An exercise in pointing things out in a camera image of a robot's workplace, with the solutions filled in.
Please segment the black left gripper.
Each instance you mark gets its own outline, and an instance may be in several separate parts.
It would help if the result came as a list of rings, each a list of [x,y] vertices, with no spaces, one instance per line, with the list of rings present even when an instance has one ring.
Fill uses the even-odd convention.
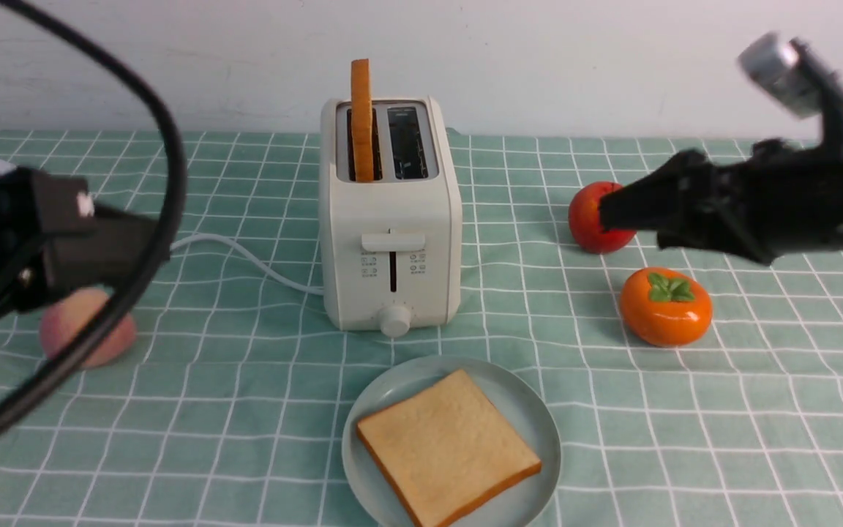
[[[157,221],[91,199],[81,177],[19,167],[0,176],[0,319],[93,285],[116,289]]]

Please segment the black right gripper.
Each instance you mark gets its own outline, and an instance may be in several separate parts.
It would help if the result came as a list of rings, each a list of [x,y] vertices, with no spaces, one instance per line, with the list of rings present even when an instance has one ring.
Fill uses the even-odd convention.
[[[724,253],[761,266],[785,255],[838,253],[843,160],[774,140],[729,165],[689,149],[605,195],[599,221],[606,230],[652,231],[660,249]]]

